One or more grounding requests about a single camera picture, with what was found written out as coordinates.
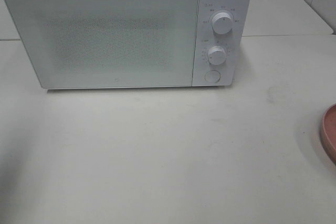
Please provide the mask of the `white timer knob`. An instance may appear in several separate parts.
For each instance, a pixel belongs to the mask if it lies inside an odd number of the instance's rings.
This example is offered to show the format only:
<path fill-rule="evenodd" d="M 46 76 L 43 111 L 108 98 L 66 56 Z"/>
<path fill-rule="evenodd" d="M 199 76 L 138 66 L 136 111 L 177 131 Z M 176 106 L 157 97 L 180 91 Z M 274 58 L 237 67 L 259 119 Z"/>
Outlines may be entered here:
<path fill-rule="evenodd" d="M 211 47 L 207 52 L 207 58 L 211 65 L 219 66 L 226 61 L 227 51 L 221 46 Z"/>

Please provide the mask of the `white microwave door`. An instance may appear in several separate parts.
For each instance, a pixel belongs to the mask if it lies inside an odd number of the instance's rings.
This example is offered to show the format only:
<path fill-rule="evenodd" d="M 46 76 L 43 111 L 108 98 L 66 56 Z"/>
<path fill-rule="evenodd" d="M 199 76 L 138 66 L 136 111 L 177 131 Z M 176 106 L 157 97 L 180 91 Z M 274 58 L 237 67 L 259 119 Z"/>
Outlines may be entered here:
<path fill-rule="evenodd" d="M 45 89 L 192 83 L 198 0 L 5 0 Z"/>

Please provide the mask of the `pink plate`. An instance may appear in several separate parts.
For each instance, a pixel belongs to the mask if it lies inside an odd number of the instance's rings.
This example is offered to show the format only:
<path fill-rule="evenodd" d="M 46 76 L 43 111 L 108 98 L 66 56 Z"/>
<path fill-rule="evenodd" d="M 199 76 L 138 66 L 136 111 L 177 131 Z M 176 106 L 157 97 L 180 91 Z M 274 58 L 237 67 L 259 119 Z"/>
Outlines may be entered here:
<path fill-rule="evenodd" d="M 335 164 L 335 104 L 324 113 L 320 125 L 321 145 Z"/>

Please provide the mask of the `white microwave oven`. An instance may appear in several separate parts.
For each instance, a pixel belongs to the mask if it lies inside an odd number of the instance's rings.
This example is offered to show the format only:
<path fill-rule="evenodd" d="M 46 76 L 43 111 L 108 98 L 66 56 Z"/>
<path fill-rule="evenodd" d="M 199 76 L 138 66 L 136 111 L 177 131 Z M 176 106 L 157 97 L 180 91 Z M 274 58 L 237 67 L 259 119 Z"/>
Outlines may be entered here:
<path fill-rule="evenodd" d="M 4 0 L 44 89 L 228 86 L 250 0 Z"/>

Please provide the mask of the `white round door button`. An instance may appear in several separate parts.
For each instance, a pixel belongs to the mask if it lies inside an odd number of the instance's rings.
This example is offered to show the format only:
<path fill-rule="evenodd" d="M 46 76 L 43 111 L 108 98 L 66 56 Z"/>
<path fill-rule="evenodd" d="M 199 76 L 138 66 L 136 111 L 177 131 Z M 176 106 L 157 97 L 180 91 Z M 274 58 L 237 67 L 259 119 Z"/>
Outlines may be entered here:
<path fill-rule="evenodd" d="M 220 72 L 216 70 L 209 71 L 205 74 L 205 81 L 209 83 L 217 83 L 221 78 Z"/>

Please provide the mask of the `white power knob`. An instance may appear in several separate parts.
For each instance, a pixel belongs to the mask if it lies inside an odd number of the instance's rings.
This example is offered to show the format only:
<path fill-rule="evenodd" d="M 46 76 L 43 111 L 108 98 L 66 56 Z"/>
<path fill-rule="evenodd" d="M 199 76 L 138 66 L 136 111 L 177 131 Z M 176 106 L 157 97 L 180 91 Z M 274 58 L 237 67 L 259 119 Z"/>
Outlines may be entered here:
<path fill-rule="evenodd" d="M 224 35 L 233 28 L 234 18 L 232 14 L 226 10 L 217 12 L 211 18 L 212 29 L 218 35 Z"/>

